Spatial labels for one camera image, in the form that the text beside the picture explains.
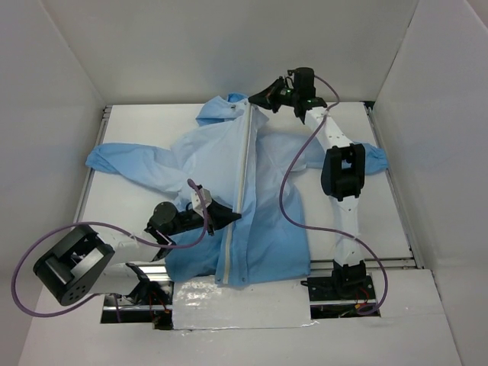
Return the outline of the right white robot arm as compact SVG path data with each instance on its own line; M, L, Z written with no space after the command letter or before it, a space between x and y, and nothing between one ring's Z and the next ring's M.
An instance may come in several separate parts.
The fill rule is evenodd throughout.
M314 82L319 77L310 67L289 69L249 102L277 113L282 106L292 107L294 115L313 132L306 141L317 140L325 158L320 184L332 204L336 234L332 269L332 291L340 298L358 292L367 279L364 255L358 241L358 202L365 181L365 148L349 139L330 116L337 103L328 105L316 95Z

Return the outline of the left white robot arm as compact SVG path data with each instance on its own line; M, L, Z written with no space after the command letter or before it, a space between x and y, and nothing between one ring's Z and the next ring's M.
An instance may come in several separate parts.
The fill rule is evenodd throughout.
M81 222L35 262L33 271L59 304L66 307L91 290L107 267L122 264L136 274L136 278L124 283L122 294L131 303L139 304L148 298L149 284L136 262L164 259L179 247L171 239L174 235L202 229L204 235L212 236L241 217L210 198L201 204L195 196L183 211L168 201L155 207L144 230L155 242L132 236L111 224Z

